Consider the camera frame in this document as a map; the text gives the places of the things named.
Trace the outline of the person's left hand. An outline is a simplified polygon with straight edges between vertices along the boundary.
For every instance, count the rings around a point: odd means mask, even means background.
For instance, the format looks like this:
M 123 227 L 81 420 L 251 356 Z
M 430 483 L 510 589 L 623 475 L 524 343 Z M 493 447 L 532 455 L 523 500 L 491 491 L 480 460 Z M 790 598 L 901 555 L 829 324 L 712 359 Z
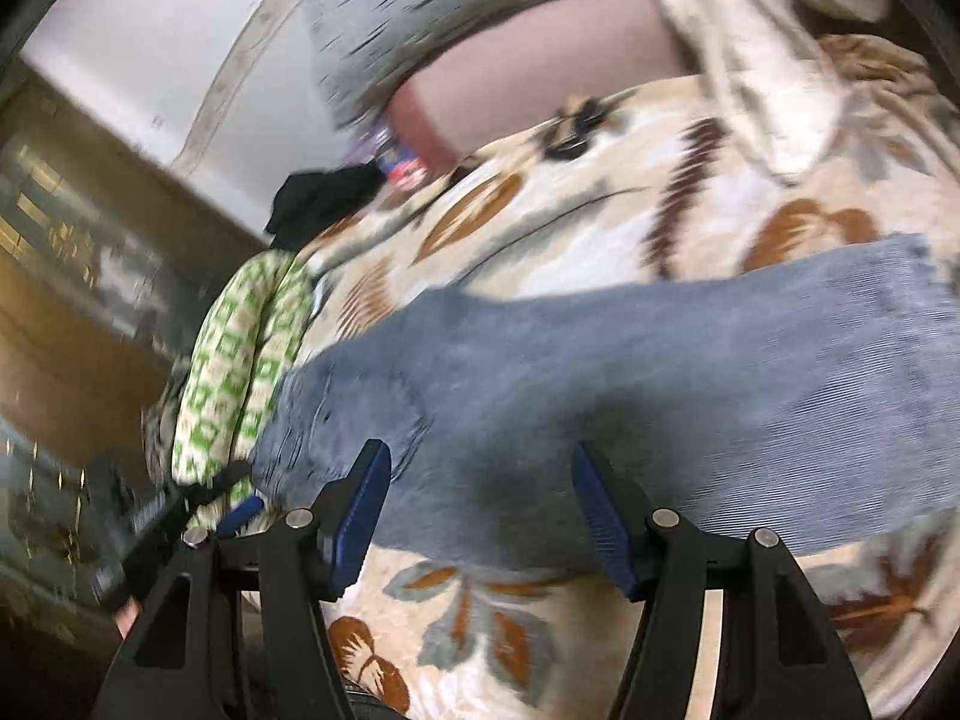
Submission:
M 133 624 L 137 621 L 137 617 L 140 616 L 140 611 L 142 611 L 140 603 L 135 600 L 135 598 L 129 598 L 114 613 L 114 622 L 116 622 L 117 631 L 121 634 L 122 639 L 125 639 L 128 634 L 130 634 L 130 631 L 132 631 Z

